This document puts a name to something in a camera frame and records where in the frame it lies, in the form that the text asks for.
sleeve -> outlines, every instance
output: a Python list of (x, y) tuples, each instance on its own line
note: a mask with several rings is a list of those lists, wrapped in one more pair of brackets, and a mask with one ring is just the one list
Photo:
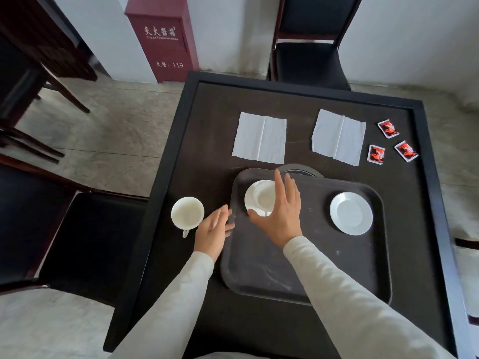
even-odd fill
[(203, 305), (214, 265), (207, 254), (193, 252), (179, 275), (109, 358), (180, 359)]
[(293, 238), (283, 251), (343, 359), (454, 358), (338, 269), (307, 238)]

box lid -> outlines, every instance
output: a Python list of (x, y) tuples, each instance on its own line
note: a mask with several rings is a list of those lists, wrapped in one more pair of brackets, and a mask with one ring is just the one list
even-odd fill
[(129, 0), (126, 15), (182, 17), (186, 0)]

black plastic tray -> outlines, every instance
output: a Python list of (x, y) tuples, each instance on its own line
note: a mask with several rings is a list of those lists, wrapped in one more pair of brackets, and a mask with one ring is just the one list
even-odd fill
[[(349, 181), (291, 174), (301, 193), (301, 229), (332, 262), (382, 301), (390, 303), (392, 287), (386, 225), (380, 196), (369, 186)], [(274, 172), (246, 169), (236, 177), (231, 192), (230, 221), (236, 223), (226, 239), (221, 277), (230, 290), (243, 295), (310, 304), (293, 267), (264, 232), (249, 221), (244, 205), (248, 187), (273, 180)], [(331, 200), (339, 193), (359, 194), (371, 206), (373, 225), (363, 235), (347, 235), (332, 222)]]

red packet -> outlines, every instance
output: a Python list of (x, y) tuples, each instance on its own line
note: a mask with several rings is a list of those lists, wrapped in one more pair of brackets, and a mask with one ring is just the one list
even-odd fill
[(378, 165), (384, 163), (384, 153), (386, 149), (384, 147), (379, 147), (376, 145), (369, 145), (369, 152), (367, 155), (367, 160)]
[(386, 138), (392, 138), (399, 135), (399, 132), (396, 130), (394, 125), (390, 120), (385, 120), (377, 124)]
[(419, 156), (419, 154), (405, 140), (398, 143), (394, 148), (407, 162), (410, 162)]

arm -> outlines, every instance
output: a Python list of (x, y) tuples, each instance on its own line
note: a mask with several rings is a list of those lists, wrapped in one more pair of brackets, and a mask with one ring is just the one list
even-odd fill
[(291, 239), (283, 251), (342, 358), (454, 358), (338, 269), (307, 238)]
[(195, 327), (215, 261), (234, 224), (226, 224), (231, 210), (224, 205), (203, 220), (195, 236), (195, 247), (179, 275), (138, 321), (110, 359), (183, 356)]
[(249, 218), (283, 248), (339, 355), (343, 359), (453, 358), (302, 236), (300, 193), (289, 174), (284, 182), (276, 170), (276, 200), (271, 215), (260, 217), (249, 210)]

